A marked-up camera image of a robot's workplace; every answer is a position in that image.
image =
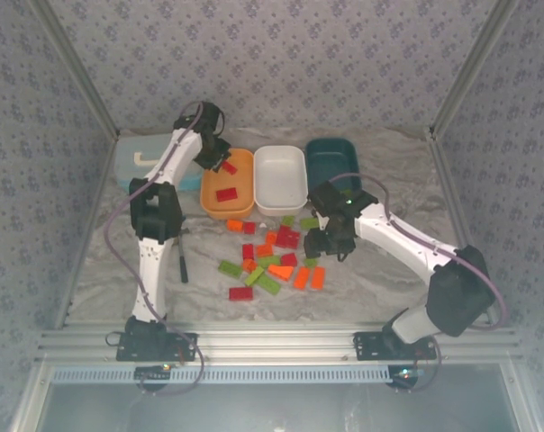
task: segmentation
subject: wall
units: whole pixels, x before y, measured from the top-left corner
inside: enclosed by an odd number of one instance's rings
[[[114,122],[430,124],[494,0],[51,0]]]
[[[0,0],[0,430],[52,325],[107,150],[23,0]]]
[[[521,0],[442,142],[544,401],[544,0]]]

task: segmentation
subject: lime green block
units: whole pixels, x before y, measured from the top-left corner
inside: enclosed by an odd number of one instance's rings
[[[260,288],[264,288],[272,295],[276,295],[280,292],[280,283],[270,279],[265,274],[258,278],[258,280],[256,281],[256,285]]]
[[[320,222],[316,218],[300,219],[300,228],[302,228],[303,230],[320,228]]]
[[[225,275],[233,277],[234,279],[240,279],[240,276],[242,275],[242,267],[226,260],[220,263],[218,271],[220,273],[224,273]]]
[[[294,225],[294,216],[285,216],[282,218],[282,222],[280,222],[282,225],[286,225],[287,227],[292,227]]]
[[[306,267],[316,267],[318,265],[318,260],[316,258],[306,258],[304,260],[304,265]]]
[[[258,280],[258,278],[262,276],[263,273],[264,269],[262,267],[256,267],[256,269],[252,273],[250,273],[246,279],[244,279],[244,283],[247,286],[252,286]]]
[[[280,266],[280,256],[273,255],[273,256],[263,256],[262,258],[258,258],[258,265],[260,267],[268,268],[268,266],[271,264],[276,264],[277,266]]]

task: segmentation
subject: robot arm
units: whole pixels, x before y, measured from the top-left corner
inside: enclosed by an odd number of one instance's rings
[[[146,175],[134,178],[130,183],[133,194],[158,175],[155,182],[131,201],[131,225],[138,237],[140,251],[140,276],[146,287],[148,300],[160,317],[166,316],[164,282],[170,250],[182,226],[183,215],[177,199],[177,186],[190,163],[195,161],[205,169],[218,171],[222,162],[230,156],[230,145],[214,134],[220,109],[212,103],[203,103],[203,113],[194,128],[180,140],[192,117],[176,120],[174,132],[160,161]],[[138,290],[132,316],[141,322],[155,322]]]
[[[357,191],[347,197],[326,182],[314,189],[309,198],[320,228],[312,229],[304,239],[308,257],[326,252],[343,261],[354,250],[354,238],[358,237],[398,258],[429,286],[426,305],[404,311],[391,323],[392,331],[405,344],[440,332],[459,336],[494,302],[490,289],[464,266],[421,246],[393,227],[384,205],[369,193]],[[457,249],[419,232],[394,215],[392,218],[411,234],[453,252],[487,274],[482,254],[474,247]]]

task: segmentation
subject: plastic bin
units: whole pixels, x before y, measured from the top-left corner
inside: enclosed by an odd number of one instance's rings
[[[343,138],[314,139],[306,145],[306,168],[308,188],[312,191],[317,185],[338,174],[357,173],[356,149],[350,141]],[[341,178],[334,186],[341,192],[362,189],[358,177]]]
[[[200,204],[213,219],[244,219],[248,218],[254,207],[254,155],[244,148],[232,148],[228,162],[238,171],[231,175],[220,169],[219,172],[206,170],[202,177]],[[218,202],[216,191],[236,188],[238,198]]]
[[[296,215],[308,200],[304,153],[265,146],[254,154],[254,201],[266,216]]]
[[[143,178],[159,162],[172,139],[171,133],[118,139],[113,171],[118,185],[126,192],[131,180]],[[202,183],[201,166],[191,163],[180,181],[178,191],[197,191]]]

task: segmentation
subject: marble surface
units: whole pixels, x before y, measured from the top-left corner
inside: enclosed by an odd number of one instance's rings
[[[304,148],[319,137],[343,137],[354,143],[360,171],[380,178],[390,189],[392,211],[419,230],[456,244],[456,236],[428,144],[413,135],[388,129],[236,129],[222,135],[232,146],[256,149],[263,145],[288,144]],[[376,186],[364,189],[382,197]],[[136,296],[136,283],[110,254],[103,226],[124,197],[113,174],[107,180],[96,228],[81,270],[68,322],[126,320]],[[278,227],[280,218],[268,218],[255,209],[249,219],[267,228],[255,236],[231,233],[221,220],[210,219],[199,203],[199,192],[180,193],[190,233],[183,238],[190,283],[180,282],[177,247],[170,258],[167,276],[168,316],[172,320],[339,320],[385,321],[398,311],[425,299],[427,288],[415,273],[384,250],[366,241],[344,263],[323,256],[326,267],[323,291],[295,290],[283,283],[277,296],[255,288],[254,301],[228,301],[228,289],[241,285],[217,271],[221,260],[241,263],[243,243],[264,243],[267,229]],[[310,217],[304,209],[298,218]],[[134,266],[138,265],[137,240],[126,212],[111,229],[114,245]],[[286,249],[277,248],[277,253]],[[296,251],[304,259],[302,241]]]

